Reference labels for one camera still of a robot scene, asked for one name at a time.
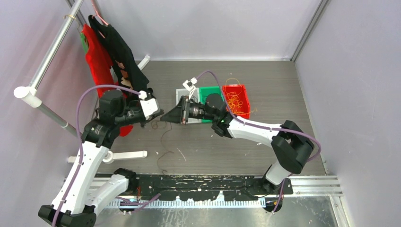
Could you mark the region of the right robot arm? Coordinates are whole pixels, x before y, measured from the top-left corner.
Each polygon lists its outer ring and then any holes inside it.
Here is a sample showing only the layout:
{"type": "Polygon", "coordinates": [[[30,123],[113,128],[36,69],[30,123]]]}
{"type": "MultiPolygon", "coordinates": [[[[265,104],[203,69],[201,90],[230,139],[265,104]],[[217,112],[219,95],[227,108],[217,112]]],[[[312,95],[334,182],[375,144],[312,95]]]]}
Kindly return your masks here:
{"type": "Polygon", "coordinates": [[[179,103],[164,114],[163,122],[186,124],[189,119],[212,122],[212,130],[220,137],[245,139],[273,149],[277,162],[264,174],[263,190],[275,194],[291,174],[300,174],[314,150],[314,144],[292,121],[266,124],[250,121],[231,113],[221,95],[212,93],[205,103],[196,103],[182,96],[179,103]]]}

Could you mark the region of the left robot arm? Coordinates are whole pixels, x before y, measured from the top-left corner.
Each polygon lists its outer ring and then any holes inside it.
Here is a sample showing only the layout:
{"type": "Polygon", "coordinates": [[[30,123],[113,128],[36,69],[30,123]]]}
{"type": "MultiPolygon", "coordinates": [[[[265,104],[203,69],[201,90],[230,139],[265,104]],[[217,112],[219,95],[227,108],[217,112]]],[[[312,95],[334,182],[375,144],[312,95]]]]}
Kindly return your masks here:
{"type": "Polygon", "coordinates": [[[145,91],[132,91],[138,96],[127,101],[122,87],[110,89],[99,100],[98,117],[78,132],[79,150],[67,179],[50,205],[43,205],[38,216],[52,227],[93,227],[97,216],[122,193],[138,191],[137,174],[119,168],[109,180],[89,193],[97,170],[120,136],[120,128],[140,123],[144,126],[163,114],[156,98],[145,91]]]}

